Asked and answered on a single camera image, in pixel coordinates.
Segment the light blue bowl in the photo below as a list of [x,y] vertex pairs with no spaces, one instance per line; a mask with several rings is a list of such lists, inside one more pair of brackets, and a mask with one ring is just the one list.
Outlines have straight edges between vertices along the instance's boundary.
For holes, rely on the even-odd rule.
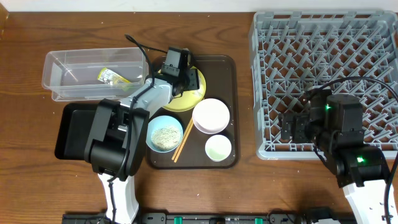
[[173,151],[182,142],[183,128],[172,116],[158,116],[149,122],[146,144],[155,152]]

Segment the white green cup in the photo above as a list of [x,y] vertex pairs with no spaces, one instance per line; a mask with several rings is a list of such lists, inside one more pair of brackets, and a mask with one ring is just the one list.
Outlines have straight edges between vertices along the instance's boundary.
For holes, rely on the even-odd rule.
[[232,151],[230,140],[224,135],[214,135],[205,143],[206,155],[214,162],[225,160]]

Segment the yellow green wrapper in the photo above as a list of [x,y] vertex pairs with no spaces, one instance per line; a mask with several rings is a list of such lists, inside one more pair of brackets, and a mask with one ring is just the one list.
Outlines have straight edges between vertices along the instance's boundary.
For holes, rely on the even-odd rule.
[[114,88],[120,88],[123,91],[128,91],[130,88],[132,88],[131,82],[129,80],[106,67],[101,69],[97,76],[97,80],[101,83],[113,86]]

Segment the rice leftovers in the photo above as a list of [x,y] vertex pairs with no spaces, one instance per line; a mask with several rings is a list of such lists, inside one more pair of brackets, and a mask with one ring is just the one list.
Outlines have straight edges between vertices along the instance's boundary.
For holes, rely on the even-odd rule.
[[180,140],[181,131],[176,126],[156,129],[151,136],[151,141],[155,148],[162,152],[176,148]]

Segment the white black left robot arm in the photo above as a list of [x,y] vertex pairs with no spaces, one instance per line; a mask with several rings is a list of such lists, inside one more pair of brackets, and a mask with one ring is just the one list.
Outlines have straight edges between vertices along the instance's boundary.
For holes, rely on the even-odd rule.
[[201,84],[197,68],[174,73],[164,67],[133,94],[101,100],[86,141],[84,160],[103,184],[108,205],[105,223],[132,223],[139,210],[134,176],[144,157],[150,117]]

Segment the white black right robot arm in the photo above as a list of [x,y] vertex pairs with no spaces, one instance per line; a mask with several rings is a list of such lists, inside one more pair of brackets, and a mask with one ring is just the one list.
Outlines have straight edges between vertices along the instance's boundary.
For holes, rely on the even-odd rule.
[[364,143],[359,98],[314,89],[307,99],[308,112],[278,115],[281,138],[314,144],[316,155],[343,189],[357,223],[397,223],[393,172],[382,150]]

